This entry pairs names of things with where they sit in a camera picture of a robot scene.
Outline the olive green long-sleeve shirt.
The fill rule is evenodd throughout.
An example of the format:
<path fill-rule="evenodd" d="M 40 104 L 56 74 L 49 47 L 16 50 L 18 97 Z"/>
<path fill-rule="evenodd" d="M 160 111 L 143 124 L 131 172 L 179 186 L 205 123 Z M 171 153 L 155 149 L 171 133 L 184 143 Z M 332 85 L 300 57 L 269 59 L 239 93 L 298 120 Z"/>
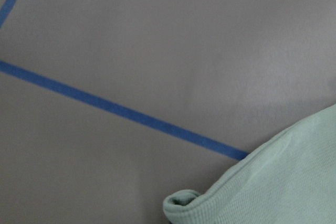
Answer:
<path fill-rule="evenodd" d="M 171 223 L 335 223 L 335 106 L 278 133 L 204 194 L 165 198 Z"/>

